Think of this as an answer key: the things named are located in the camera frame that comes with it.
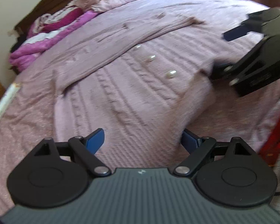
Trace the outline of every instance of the paper tag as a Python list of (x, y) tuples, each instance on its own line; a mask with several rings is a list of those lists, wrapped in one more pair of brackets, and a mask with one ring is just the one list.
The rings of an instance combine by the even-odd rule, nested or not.
[(0, 119), (20, 88), (20, 83), (12, 83), (4, 93), (0, 100)]

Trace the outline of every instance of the circular pad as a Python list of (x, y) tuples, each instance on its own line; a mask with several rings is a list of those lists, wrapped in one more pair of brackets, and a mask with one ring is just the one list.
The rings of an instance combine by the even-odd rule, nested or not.
[(269, 202), (277, 188), (274, 172), (257, 155), (225, 156), (206, 164), (196, 183), (215, 202), (241, 208)]
[(82, 167), (50, 156), (24, 159), (7, 179), (15, 204), (31, 208), (64, 205), (80, 196), (87, 186), (88, 175)]
[(29, 174), (29, 181), (37, 187), (51, 187), (63, 179), (63, 173), (53, 167), (41, 167)]
[(256, 174), (244, 167), (231, 167), (222, 172), (222, 179), (229, 185), (246, 187), (255, 182)]

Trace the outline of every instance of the bed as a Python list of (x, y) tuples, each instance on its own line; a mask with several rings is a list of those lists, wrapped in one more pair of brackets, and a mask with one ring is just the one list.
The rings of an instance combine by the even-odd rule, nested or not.
[[(28, 32), (70, 1), (42, 0), (15, 29)], [(103, 128), (96, 156), (112, 170), (176, 164), (188, 154), (179, 144), (184, 128), (219, 141), (240, 136), (259, 151), (280, 117), (280, 80), (238, 98), (208, 75), (261, 39), (225, 42), (221, 34), (263, 9), (247, 0), (135, 0), (44, 51), (16, 78), (21, 89), (0, 119), (0, 215), (13, 206), (8, 174), (44, 137)]]

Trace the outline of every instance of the pearl button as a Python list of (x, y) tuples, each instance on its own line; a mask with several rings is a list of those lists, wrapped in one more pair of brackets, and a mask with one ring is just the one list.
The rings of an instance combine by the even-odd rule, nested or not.
[(153, 61), (155, 59), (155, 55), (150, 55), (149, 57), (148, 57), (148, 61)]
[(177, 71), (171, 70), (166, 73), (167, 78), (174, 78), (176, 76)]
[(136, 45), (134, 48), (135, 48), (135, 49), (140, 49), (140, 47), (141, 47), (141, 45), (138, 44), (138, 45)]

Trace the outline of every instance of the magenta blanket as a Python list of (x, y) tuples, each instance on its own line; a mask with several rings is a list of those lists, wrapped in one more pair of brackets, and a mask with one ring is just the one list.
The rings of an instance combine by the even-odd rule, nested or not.
[(51, 38), (45, 38), (41, 41), (24, 43), (16, 51), (10, 54), (10, 63), (13, 66), (17, 66), (19, 71), (25, 70), (44, 51), (50, 49), (53, 45), (57, 44), (60, 40), (69, 35), (71, 32), (75, 31), (76, 29), (80, 28), (82, 25), (93, 19), (95, 16), (97, 16), (97, 14), (98, 13), (96, 12), (88, 11), (81, 15), (70, 25), (60, 28), (60, 32), (57, 35)]

